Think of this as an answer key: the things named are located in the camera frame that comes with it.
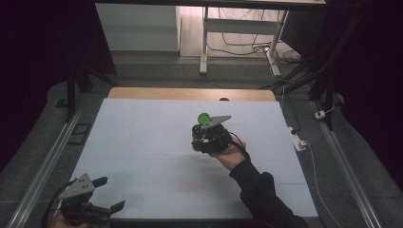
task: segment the black cable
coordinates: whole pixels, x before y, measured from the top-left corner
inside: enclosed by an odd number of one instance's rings
[[[294,113],[295,118],[286,116],[286,115],[284,114],[284,109],[283,109],[283,108],[281,108],[282,115],[283,115],[284,117],[288,117],[288,118],[290,118],[290,119],[295,119],[295,120],[297,121],[297,126],[298,126],[298,128],[293,128],[293,129],[295,130],[295,133],[297,133],[300,129],[302,129],[302,125],[301,125],[301,122],[299,121],[298,114],[297,114],[296,110],[294,109],[293,103],[291,102],[290,96],[289,96],[288,94],[287,94],[287,100],[288,100],[288,103],[290,104],[291,108],[293,109],[293,113]]]
[[[226,89],[226,87],[221,86],[221,85],[218,85],[218,84],[216,84],[216,83],[208,82],[208,84],[210,84],[210,85],[212,85],[212,86],[216,86],[216,87],[218,87],[218,88],[224,88],[224,89]]]
[[[290,49],[290,50],[284,51],[284,53],[282,53],[282,58],[284,58],[285,53],[288,53],[288,52],[291,52],[291,51],[295,51],[295,50],[294,50],[294,49]]]
[[[285,76],[284,79],[287,79],[291,74],[294,74],[294,71],[297,70],[298,67],[299,67],[299,65],[296,66],[287,76]],[[265,89],[265,88],[268,88],[268,87],[270,87],[270,86],[275,86],[275,88],[277,88],[277,87],[279,87],[282,83],[286,83],[286,82],[283,82],[282,79],[278,79],[278,81],[275,81],[275,82],[272,83],[272,84],[269,84],[269,85],[262,85],[261,87],[259,87],[259,89]]]
[[[263,10],[263,13],[261,14],[260,21],[263,20],[263,15],[264,15],[264,10]],[[256,34],[255,39],[253,40],[251,48],[254,48],[253,45],[255,44],[257,38],[258,38],[258,34]]]
[[[46,210],[45,214],[42,216],[42,228],[48,228],[49,213],[50,213],[50,211],[52,211],[51,207],[52,207],[54,201],[56,200],[56,198],[60,195],[60,193],[63,190],[65,190],[65,188],[71,186],[71,184],[73,184],[76,180],[77,179],[69,181],[69,182],[66,182],[65,184],[63,184],[59,189],[57,189],[57,191],[51,197],[50,202],[49,202],[48,207],[47,207],[47,210]]]
[[[236,146],[241,152],[242,155],[245,159],[247,160],[251,160],[251,157],[249,156],[248,152],[246,152],[246,150],[244,149],[243,146],[240,146],[238,143],[234,142],[234,141],[230,141],[230,144],[233,144],[234,146]]]
[[[332,39],[331,39],[325,46],[323,46],[319,51],[317,51],[315,54],[313,54],[313,55],[311,55],[311,56],[309,56],[309,57],[301,58],[300,61],[301,61],[302,63],[304,63],[304,64],[308,64],[309,62],[312,62],[312,61],[314,61],[316,58],[320,57],[320,55],[324,54],[323,52],[325,52],[326,50],[328,50],[328,49],[334,44],[334,42],[336,42],[336,41],[339,39],[340,35],[343,33],[343,30],[347,27],[347,24],[348,24],[348,23],[346,23],[346,25],[344,25],[344,26],[340,26],[340,27],[338,28],[338,31],[337,31],[337,32],[335,33],[335,35],[332,37]]]
[[[233,18],[227,16],[227,14],[226,14],[226,12],[225,12],[225,10],[224,10],[223,8],[219,8],[219,18],[221,18],[221,10],[224,12],[226,18],[233,19]],[[252,10],[249,9],[249,10],[246,12],[247,14],[243,15],[241,18],[243,18],[243,17],[249,15],[249,13],[250,13],[251,11],[252,11]],[[266,46],[268,46],[268,45],[271,45],[271,44],[272,44],[272,42],[255,43],[255,42],[256,42],[256,38],[257,38],[258,36],[255,37],[255,39],[254,39],[254,41],[253,41],[252,44],[231,44],[231,43],[228,43],[228,42],[225,40],[224,33],[221,33],[221,36],[222,36],[222,41],[223,41],[227,46],[251,46],[251,48],[254,48],[253,45],[257,45],[257,46],[266,45]]]
[[[304,69],[304,65],[302,65],[302,64],[297,65],[293,70],[291,70],[291,72],[289,74],[287,74],[287,76],[284,77],[284,79],[283,79],[284,82],[279,81],[278,84],[272,88],[272,91],[274,93],[276,93],[276,90],[281,85],[283,85],[284,83],[287,83],[287,81],[290,81],[291,79],[293,79],[302,69]]]
[[[272,75],[272,78],[276,79],[277,81],[281,82],[281,83],[287,83],[287,84],[294,84],[294,81],[289,81],[289,80],[285,80],[285,79],[281,79],[279,77],[275,76],[275,73],[273,72],[273,69],[270,67],[270,74]]]
[[[277,58],[276,58],[276,60],[279,62],[279,63],[281,63],[282,65],[291,65],[291,64],[299,64],[299,63],[301,63],[301,60],[295,60],[295,61],[289,61],[289,60],[286,60],[284,57],[279,57],[279,55],[278,55],[278,52],[275,50],[275,53],[276,53],[276,55],[277,55]]]
[[[225,52],[225,53],[233,54],[233,55],[250,55],[250,54],[254,54],[254,53],[258,52],[261,48],[263,48],[263,47],[259,47],[259,48],[256,48],[254,51],[252,51],[252,52],[247,52],[247,53],[235,53],[235,52],[231,52],[231,51],[223,50],[223,49],[214,49],[214,48],[211,48],[210,46],[208,46],[208,44],[207,44],[207,47],[208,47],[209,49],[211,49],[211,50],[221,51],[221,52]]]
[[[236,134],[232,133],[232,132],[228,132],[229,134],[235,136],[239,141],[240,141],[240,145],[242,146],[243,150],[246,152],[246,148],[243,145],[242,141],[240,140],[240,137],[238,137]]]

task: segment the metal rail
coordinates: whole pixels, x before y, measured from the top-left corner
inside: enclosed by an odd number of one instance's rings
[[[314,102],[311,102],[311,106],[314,111],[319,111]],[[377,218],[374,208],[371,205],[367,194],[362,189],[357,177],[355,176],[355,172],[350,165],[343,151],[343,148],[340,146],[335,132],[331,131],[324,121],[319,120],[319,123],[320,127],[322,128],[323,134],[325,135],[325,138],[335,155],[336,161],[341,169],[344,179],[349,185],[350,191],[352,192],[353,197],[357,202],[357,206],[361,211],[362,217],[367,223],[367,226],[369,228],[381,228],[382,226],[379,222],[379,219]]]
[[[63,149],[65,148],[68,137],[70,136],[74,125],[80,118],[87,97],[88,95],[84,94],[79,98],[76,112],[74,113],[70,121],[65,124],[56,142],[50,148],[47,156],[41,164],[41,167],[39,168],[38,172],[30,183],[28,190],[26,191],[25,195],[20,201],[20,204],[15,210],[14,215],[11,217],[9,224],[7,225],[8,228],[25,226],[29,215],[32,212],[32,209],[35,206],[36,201],[39,199],[42,190],[48,182],[48,178],[53,171],[56,162],[59,160],[59,157],[62,154]]]
[[[311,3],[261,0],[95,0],[95,3],[155,5],[155,6],[188,6],[212,8],[239,8],[261,10],[300,10],[300,11],[335,11],[350,12],[356,10],[358,4],[325,4],[324,1]]]

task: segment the power strip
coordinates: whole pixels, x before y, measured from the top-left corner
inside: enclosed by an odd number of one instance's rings
[[[325,118],[325,117],[326,117],[326,113],[323,110],[318,111],[317,113],[315,113],[315,118],[317,118],[317,120],[320,120],[320,119]]]
[[[293,145],[294,145],[294,148],[296,149],[296,151],[298,151],[298,152],[304,151],[306,149],[306,147],[305,147],[306,142],[301,141],[297,134],[291,133],[293,131],[293,127],[289,126],[287,128],[288,128],[288,131],[290,132],[291,141],[293,142]]]

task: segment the white panel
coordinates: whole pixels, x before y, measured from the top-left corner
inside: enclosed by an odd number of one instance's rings
[[[175,6],[96,4],[111,50],[178,51]]]
[[[251,218],[228,170],[192,149],[191,128],[203,112],[231,115],[223,125],[247,142],[257,169],[274,176],[278,196],[297,215],[317,216],[278,103],[106,99],[73,177],[109,177],[91,201],[126,200],[115,218]]]

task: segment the table leg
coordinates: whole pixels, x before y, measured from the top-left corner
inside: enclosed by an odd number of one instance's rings
[[[202,44],[201,44],[201,68],[200,75],[207,73],[207,31],[208,31],[208,7],[204,8],[202,21]]]
[[[270,49],[266,51],[266,56],[267,59],[269,60],[270,63],[270,68],[272,69],[272,73],[274,77],[280,77],[281,73],[279,72],[278,65],[276,63],[276,58],[275,58],[275,51],[276,51],[276,45],[278,43],[278,38],[279,35],[281,34],[282,27],[284,26],[285,18],[287,17],[288,11],[284,11],[282,16],[280,17],[278,21],[278,27],[276,30],[276,34],[273,37],[272,45],[270,46]]]

